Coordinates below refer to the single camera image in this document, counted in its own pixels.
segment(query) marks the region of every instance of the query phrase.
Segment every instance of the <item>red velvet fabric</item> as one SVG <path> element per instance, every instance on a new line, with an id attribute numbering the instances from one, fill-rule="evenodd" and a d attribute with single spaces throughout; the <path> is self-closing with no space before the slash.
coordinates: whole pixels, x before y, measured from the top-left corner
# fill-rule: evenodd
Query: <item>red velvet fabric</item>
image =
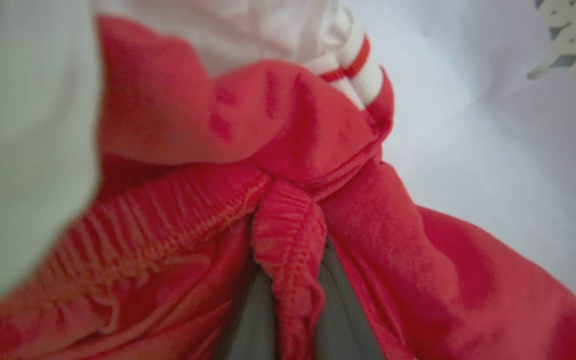
<path id="1" fill-rule="evenodd" d="M 388 80 L 359 111 L 299 66 L 210 79 L 180 39 L 99 32 L 103 187 L 0 302 L 0 359 L 208 359 L 251 255 L 281 358 L 313 359 L 329 234 L 388 360 L 576 360 L 576 297 L 381 161 Z"/>

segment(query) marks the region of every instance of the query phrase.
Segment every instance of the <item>gathered red fabric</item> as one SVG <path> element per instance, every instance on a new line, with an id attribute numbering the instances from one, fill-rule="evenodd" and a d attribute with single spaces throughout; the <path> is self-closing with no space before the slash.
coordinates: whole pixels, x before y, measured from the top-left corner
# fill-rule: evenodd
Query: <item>gathered red fabric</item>
<path id="1" fill-rule="evenodd" d="M 252 256 L 281 358 L 313 359 L 329 236 L 386 359 L 576 360 L 576 297 L 382 162 L 386 75 L 359 109 L 294 64 L 210 79 L 182 39 L 98 30 L 103 185 L 0 302 L 0 359 L 208 359 Z"/>

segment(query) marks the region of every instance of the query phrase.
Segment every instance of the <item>gray fabric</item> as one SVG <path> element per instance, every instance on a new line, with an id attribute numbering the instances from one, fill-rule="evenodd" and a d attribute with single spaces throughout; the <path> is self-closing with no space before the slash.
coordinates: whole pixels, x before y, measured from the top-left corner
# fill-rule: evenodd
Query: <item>gray fabric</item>
<path id="1" fill-rule="evenodd" d="M 382 360 L 375 338 L 357 296 L 330 240 L 319 269 L 326 305 L 315 330 L 318 360 Z M 235 304 L 236 317 L 224 331 L 217 360 L 274 360 L 275 304 L 270 278 L 257 267 L 249 292 Z"/>

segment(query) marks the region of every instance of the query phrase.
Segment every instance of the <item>red stripe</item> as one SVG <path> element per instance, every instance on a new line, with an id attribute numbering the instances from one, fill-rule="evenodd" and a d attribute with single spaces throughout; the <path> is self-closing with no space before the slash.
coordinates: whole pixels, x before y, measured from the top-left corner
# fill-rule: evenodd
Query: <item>red stripe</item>
<path id="1" fill-rule="evenodd" d="M 346 77 L 346 74 L 344 73 L 343 69 L 339 67 L 332 71 L 322 73 L 322 75 L 319 75 L 319 77 L 325 80 L 326 82 L 332 83 L 336 82 L 337 80 L 342 80 L 343 78 Z"/>
<path id="2" fill-rule="evenodd" d="M 364 64 L 366 64 L 366 60 L 368 60 L 369 54 L 370 54 L 370 41 L 368 41 L 368 37 L 364 35 L 363 43 L 361 44 L 361 49 L 359 50 L 359 53 L 354 58 L 354 61 L 352 61 L 352 64 L 350 64 L 350 66 L 348 66 L 347 68 L 343 69 L 345 75 L 350 79 L 354 78 L 359 73 L 359 71 L 362 70 Z"/>

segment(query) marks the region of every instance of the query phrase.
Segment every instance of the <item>white sheet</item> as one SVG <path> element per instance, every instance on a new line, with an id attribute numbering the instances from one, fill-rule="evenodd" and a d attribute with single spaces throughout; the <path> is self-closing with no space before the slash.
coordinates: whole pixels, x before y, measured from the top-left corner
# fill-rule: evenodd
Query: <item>white sheet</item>
<path id="1" fill-rule="evenodd" d="M 414 201 L 474 223 L 576 294 L 576 81 L 531 0 L 350 0 L 396 98 L 384 146 Z"/>

